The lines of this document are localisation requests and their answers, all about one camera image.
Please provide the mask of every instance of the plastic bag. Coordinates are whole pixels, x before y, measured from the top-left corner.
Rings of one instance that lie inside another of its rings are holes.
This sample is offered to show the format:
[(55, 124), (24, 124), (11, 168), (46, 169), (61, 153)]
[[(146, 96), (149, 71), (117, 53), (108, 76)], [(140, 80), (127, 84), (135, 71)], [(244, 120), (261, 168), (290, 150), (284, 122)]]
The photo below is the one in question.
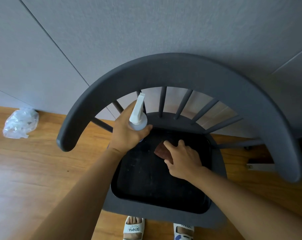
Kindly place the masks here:
[(21, 108), (12, 113), (5, 121), (3, 136), (19, 139), (28, 138), (27, 133), (33, 131), (39, 121), (39, 114), (32, 108)]

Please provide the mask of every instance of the curved chair backrest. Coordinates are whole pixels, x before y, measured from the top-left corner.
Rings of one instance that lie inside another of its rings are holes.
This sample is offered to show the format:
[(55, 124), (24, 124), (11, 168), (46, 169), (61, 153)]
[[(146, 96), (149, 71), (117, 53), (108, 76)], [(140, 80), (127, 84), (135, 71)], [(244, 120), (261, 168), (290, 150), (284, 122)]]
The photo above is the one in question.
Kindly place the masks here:
[(278, 173), (290, 182), (301, 180), (302, 154), (299, 145), (288, 121), (273, 100), (252, 81), (232, 69), (202, 56), (184, 53), (138, 58), (99, 78), (68, 113), (57, 138), (59, 147), (63, 151), (72, 150), (85, 127), (102, 109), (112, 102), (118, 105), (118, 98), (133, 91), (164, 87), (164, 96), (161, 96), (160, 102), (161, 114), (161, 103), (164, 104), (167, 86), (188, 89), (175, 119), (179, 117), (193, 90), (207, 94), (214, 99), (193, 118), (193, 123), (217, 101), (223, 102), (239, 115), (205, 132), (211, 133), (244, 118), (257, 129), (273, 157)]

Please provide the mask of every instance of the trigger sprayer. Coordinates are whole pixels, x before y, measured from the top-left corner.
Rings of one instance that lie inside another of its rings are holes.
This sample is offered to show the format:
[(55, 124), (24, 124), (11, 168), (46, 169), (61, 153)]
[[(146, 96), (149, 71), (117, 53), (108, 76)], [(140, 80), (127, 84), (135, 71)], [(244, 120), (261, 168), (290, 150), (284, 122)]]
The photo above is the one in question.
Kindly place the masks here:
[(145, 94), (141, 92), (137, 97), (137, 102), (129, 118), (129, 125), (135, 131), (140, 131), (144, 129), (146, 127), (146, 124), (148, 123), (148, 118), (146, 117), (146, 114), (143, 113), (144, 97)]

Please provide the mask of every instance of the sponge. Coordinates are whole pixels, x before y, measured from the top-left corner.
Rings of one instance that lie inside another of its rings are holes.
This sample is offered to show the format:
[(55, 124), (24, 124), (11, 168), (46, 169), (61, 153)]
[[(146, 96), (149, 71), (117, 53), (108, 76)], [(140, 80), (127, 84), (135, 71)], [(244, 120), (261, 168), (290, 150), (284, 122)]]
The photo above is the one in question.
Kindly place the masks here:
[(167, 159), (171, 164), (173, 164), (173, 158), (170, 151), (165, 147), (163, 141), (156, 147), (154, 154), (162, 159)]

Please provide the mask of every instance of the slipper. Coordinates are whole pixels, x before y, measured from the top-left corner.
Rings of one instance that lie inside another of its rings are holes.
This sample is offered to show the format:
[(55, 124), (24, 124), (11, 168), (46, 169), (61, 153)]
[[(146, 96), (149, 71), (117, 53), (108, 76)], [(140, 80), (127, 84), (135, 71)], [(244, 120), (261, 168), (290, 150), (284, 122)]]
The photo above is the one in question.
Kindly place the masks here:
[(176, 224), (173, 223), (173, 228), (174, 228), (174, 240), (193, 240), (192, 236), (189, 236), (188, 234), (182, 234), (177, 232), (177, 227), (182, 227), (188, 230), (193, 231), (194, 233), (194, 226), (186, 226), (186, 225), (181, 225), (181, 224)]
[(142, 218), (142, 222), (139, 224), (127, 224), (127, 221), (130, 217), (128, 216), (127, 219), (125, 220), (125, 225), (124, 225), (124, 230), (123, 233), (141, 233), (141, 239), (143, 238), (143, 233), (144, 233), (144, 225), (145, 225), (145, 221), (144, 218)]

